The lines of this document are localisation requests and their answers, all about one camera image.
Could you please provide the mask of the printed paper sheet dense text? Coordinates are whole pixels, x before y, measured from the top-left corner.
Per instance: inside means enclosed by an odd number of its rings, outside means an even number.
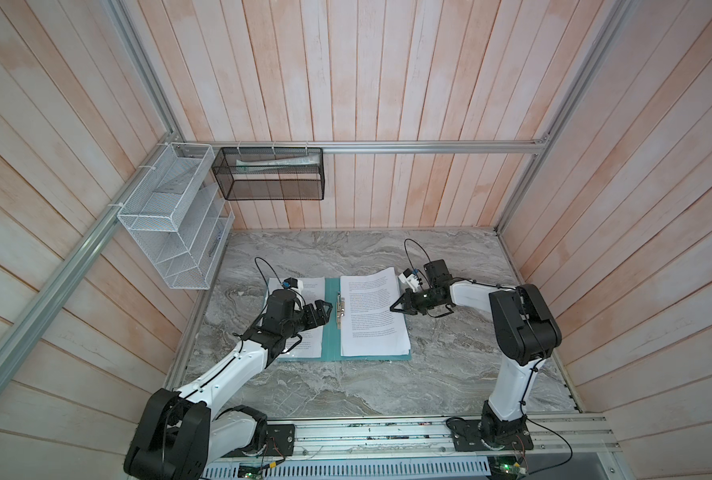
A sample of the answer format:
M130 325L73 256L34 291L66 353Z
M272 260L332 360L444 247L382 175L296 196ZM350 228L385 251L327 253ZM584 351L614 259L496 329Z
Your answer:
M324 277L300 278L298 286L307 302L295 307L294 327L296 332L286 341L282 353L283 360L322 360L323 333L326 322L318 313L316 302L325 300L326 281Z

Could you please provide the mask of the green file folder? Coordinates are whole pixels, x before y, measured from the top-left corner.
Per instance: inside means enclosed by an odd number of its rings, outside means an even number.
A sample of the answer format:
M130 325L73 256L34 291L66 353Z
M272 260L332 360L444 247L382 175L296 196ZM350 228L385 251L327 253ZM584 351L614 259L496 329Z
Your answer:
M303 278L314 283L314 299L322 299L337 306L340 295L339 278ZM341 361L409 361L411 352L389 356L342 356L341 333L337 324L337 314L331 315L329 323L318 329L302 333L303 342L288 354L278 357L279 362L341 362Z

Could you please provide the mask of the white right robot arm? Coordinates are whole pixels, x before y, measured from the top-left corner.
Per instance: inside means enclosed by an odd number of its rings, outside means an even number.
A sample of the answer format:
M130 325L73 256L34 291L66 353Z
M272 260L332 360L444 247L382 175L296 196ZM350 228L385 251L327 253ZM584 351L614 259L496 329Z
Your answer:
M424 266L425 277L407 269L399 275L400 296L390 310L428 315L455 306L492 315L497 344L503 354L494 391L485 401L479 420L446 420L459 452L533 447L527 428L526 401L539 370L562 342L560 328L541 292L533 284L488 285L454 277L443 260Z

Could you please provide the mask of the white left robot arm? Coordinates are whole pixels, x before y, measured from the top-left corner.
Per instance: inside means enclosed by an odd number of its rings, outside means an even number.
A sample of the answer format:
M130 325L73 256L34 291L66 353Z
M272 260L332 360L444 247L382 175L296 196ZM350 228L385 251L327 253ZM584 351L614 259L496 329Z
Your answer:
M273 450L267 415L240 405L225 409L245 383L291 351L301 333L329 323L333 304L306 304L292 288L270 293L237 346L196 380L161 388L148 400L124 461L137 479L200 479L206 467L240 451L260 456Z

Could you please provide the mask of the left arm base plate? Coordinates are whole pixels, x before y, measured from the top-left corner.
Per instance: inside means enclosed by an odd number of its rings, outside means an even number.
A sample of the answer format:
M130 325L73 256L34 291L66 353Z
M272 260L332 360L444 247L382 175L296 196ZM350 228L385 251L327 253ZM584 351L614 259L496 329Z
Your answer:
M224 458L255 458L265 456L289 457L293 455L296 426L294 423L270 424L249 446L235 449Z

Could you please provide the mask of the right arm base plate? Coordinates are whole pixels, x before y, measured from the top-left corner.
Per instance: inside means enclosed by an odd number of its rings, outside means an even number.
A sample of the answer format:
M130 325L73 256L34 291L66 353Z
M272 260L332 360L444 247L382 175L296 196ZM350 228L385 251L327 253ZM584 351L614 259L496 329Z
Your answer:
M534 448L526 419L500 421L484 416L481 420L450 417L445 421L457 452L527 451Z

